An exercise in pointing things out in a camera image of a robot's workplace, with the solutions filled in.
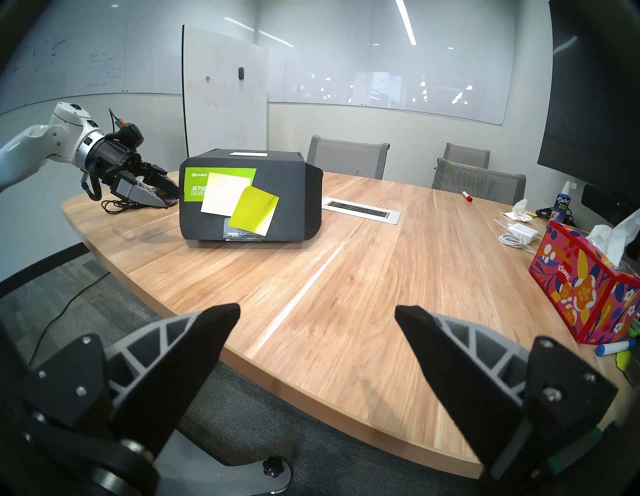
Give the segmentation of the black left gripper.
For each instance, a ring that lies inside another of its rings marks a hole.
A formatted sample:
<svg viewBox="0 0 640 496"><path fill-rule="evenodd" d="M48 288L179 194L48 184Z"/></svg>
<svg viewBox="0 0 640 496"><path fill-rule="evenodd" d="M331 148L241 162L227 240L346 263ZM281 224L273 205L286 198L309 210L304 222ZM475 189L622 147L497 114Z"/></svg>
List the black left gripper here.
<svg viewBox="0 0 640 496"><path fill-rule="evenodd" d="M112 184L112 194L120 200L144 207L167 208L164 200L179 199L179 185L158 165L144 162L137 148L142 135L86 135L80 139L82 188Z"/></svg>

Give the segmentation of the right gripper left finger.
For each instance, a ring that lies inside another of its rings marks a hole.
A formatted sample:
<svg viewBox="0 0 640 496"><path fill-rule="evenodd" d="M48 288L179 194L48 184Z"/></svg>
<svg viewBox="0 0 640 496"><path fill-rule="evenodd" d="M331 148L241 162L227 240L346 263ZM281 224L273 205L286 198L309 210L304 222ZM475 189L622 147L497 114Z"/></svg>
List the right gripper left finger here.
<svg viewBox="0 0 640 496"><path fill-rule="evenodd" d="M148 324L104 347L76 338L29 372L29 441L71 494L154 495L154 461L216 367L238 303Z"/></svg>

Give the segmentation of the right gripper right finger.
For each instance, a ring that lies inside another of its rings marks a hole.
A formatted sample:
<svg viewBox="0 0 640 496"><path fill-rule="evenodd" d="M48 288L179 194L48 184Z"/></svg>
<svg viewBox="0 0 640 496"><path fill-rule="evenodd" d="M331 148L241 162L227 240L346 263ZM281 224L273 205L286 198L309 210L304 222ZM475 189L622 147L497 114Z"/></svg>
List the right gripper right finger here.
<svg viewBox="0 0 640 496"><path fill-rule="evenodd" d="M483 495L569 495L618 437L599 428L618 388L556 339L530 349L420 306L395 320L425 380L482 464Z"/></svg>

